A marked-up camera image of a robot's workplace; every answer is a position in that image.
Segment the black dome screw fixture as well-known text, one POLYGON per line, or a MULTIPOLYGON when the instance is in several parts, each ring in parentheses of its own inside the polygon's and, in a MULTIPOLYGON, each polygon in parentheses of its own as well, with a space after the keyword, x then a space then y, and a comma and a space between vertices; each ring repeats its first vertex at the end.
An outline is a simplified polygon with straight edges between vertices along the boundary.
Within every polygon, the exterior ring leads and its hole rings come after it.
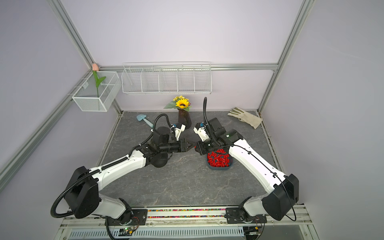
POLYGON ((167 164, 168 160, 169 160, 168 153, 157 153, 154 156, 149 158, 150 164, 156 168, 164 167, 167 164))

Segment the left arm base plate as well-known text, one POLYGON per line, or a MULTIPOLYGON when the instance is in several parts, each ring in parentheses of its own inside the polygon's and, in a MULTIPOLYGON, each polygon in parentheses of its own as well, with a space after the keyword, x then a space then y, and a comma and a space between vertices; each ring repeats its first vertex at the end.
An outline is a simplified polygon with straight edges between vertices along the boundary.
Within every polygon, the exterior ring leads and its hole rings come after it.
POLYGON ((107 217, 109 226, 144 226, 148 216, 147 209, 133 209, 118 219, 107 217))

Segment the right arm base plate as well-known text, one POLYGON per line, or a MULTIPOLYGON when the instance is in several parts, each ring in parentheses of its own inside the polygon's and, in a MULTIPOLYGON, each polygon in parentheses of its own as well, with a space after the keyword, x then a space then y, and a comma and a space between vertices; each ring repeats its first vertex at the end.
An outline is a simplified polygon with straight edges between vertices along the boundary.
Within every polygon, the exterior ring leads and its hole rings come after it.
POLYGON ((226 208, 224 217, 227 219, 228 224, 264 224, 267 222, 265 215, 256 215, 252 217, 239 207, 226 208))

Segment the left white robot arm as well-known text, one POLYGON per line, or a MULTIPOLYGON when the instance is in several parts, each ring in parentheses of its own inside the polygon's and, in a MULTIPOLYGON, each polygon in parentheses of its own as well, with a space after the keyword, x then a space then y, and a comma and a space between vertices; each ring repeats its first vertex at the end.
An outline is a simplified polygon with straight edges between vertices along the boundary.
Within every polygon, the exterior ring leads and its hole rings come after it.
POLYGON ((108 164, 75 170, 64 199, 70 207, 66 216, 82 219, 90 215, 113 219, 120 225, 134 218, 131 206, 121 198, 113 199, 100 193, 107 185, 128 173, 152 165, 164 167, 173 153, 184 153, 195 147, 195 142, 181 138, 181 129, 159 127, 127 155, 108 164))

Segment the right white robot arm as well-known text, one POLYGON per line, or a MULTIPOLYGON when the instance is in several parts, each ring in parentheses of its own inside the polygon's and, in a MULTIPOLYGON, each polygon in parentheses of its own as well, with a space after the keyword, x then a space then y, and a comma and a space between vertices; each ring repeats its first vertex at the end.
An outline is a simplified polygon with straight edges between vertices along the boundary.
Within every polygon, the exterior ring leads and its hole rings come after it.
POLYGON ((200 138, 196 151, 205 155, 223 149, 233 159, 240 162, 262 185, 266 194, 249 197, 239 206, 241 220, 267 214, 276 221, 282 220, 299 200, 299 180, 286 175, 269 164, 258 154, 236 130, 226 131, 217 118, 198 123, 194 132, 200 138))

